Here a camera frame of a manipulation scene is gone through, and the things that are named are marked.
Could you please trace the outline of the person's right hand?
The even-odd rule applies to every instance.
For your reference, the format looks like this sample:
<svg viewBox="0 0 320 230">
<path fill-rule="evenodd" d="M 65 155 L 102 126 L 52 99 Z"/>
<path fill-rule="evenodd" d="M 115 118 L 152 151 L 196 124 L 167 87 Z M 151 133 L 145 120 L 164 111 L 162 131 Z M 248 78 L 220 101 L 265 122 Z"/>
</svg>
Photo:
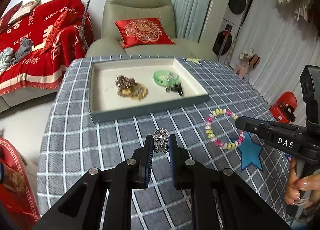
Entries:
<svg viewBox="0 0 320 230">
<path fill-rule="evenodd" d="M 320 177 L 319 175 L 309 175 L 300 179 L 296 175 L 296 159 L 292 157 L 285 191 L 285 202 L 288 205 L 294 205 L 296 201 L 300 200 L 300 191 L 311 191 L 310 199 L 305 204 L 305 208 L 318 204 Z"/>
</svg>

